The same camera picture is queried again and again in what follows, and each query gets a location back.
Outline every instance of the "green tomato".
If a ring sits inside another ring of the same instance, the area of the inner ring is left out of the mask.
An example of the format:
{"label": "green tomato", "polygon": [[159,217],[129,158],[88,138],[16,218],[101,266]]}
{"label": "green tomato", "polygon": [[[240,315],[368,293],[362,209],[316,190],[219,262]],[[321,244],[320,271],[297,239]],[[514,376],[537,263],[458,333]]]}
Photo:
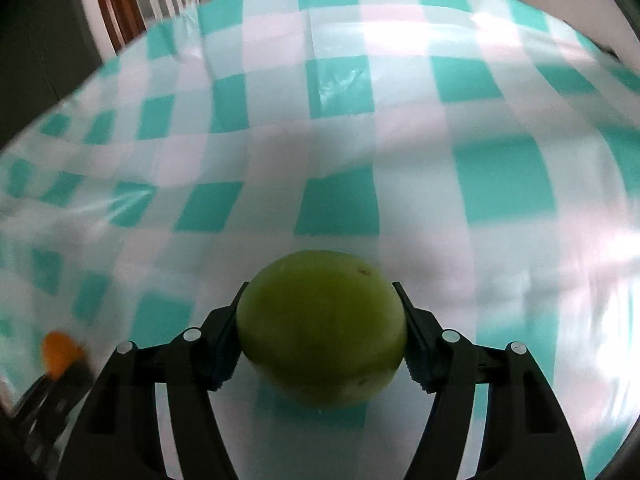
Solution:
{"label": "green tomato", "polygon": [[302,251],[273,262],[242,294],[237,320],[249,361],[289,397],[316,408],[369,400],[404,355],[396,290],[350,254]]}

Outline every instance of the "orange object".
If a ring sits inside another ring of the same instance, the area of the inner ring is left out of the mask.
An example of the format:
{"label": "orange object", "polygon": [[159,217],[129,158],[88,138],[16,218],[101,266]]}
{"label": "orange object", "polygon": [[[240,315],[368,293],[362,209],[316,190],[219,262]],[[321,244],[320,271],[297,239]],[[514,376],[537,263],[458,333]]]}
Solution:
{"label": "orange object", "polygon": [[82,347],[64,332],[54,330],[42,340],[42,362],[47,374],[57,381],[73,363],[85,360]]}

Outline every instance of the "checkered tablecloth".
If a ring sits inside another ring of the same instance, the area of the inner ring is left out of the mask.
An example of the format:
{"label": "checkered tablecloth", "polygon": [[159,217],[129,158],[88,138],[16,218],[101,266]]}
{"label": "checkered tablecloth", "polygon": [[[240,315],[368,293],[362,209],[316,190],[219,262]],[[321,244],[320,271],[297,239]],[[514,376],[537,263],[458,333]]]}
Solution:
{"label": "checkered tablecloth", "polygon": [[[200,324],[280,256],[348,251],[478,344],[524,341],[593,478],[640,413],[639,92],[516,0],[188,9],[0,156],[0,376],[23,392],[49,330],[99,366]],[[304,410],[245,360],[212,402],[256,480],[402,478],[431,405],[403,365],[364,406]]]}

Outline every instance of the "dark wall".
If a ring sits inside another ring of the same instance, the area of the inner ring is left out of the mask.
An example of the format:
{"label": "dark wall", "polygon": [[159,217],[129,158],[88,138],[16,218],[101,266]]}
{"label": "dark wall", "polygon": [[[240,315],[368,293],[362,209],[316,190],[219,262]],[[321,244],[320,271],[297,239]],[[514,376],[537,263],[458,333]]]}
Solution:
{"label": "dark wall", "polygon": [[79,0],[16,0],[0,22],[0,147],[101,64]]}

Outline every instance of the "silver pin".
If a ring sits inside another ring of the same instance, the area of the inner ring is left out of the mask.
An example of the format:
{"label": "silver pin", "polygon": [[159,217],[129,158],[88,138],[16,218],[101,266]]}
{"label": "silver pin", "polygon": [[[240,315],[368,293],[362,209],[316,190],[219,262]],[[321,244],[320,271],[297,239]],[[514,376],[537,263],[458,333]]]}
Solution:
{"label": "silver pin", "polygon": [[126,354],[133,349],[133,343],[131,341],[123,341],[116,346],[116,352],[118,354]]}
{"label": "silver pin", "polygon": [[511,343],[511,350],[518,355],[524,355],[527,353],[527,345],[518,342]]}
{"label": "silver pin", "polygon": [[460,341],[460,334],[455,330],[445,330],[442,333],[442,338],[447,343],[457,343],[458,341]]}
{"label": "silver pin", "polygon": [[182,334],[182,337],[184,338],[185,341],[197,341],[198,339],[200,339],[200,336],[202,335],[202,332],[200,332],[200,330],[198,330],[197,328],[190,328],[187,331],[184,332],[184,334]]}

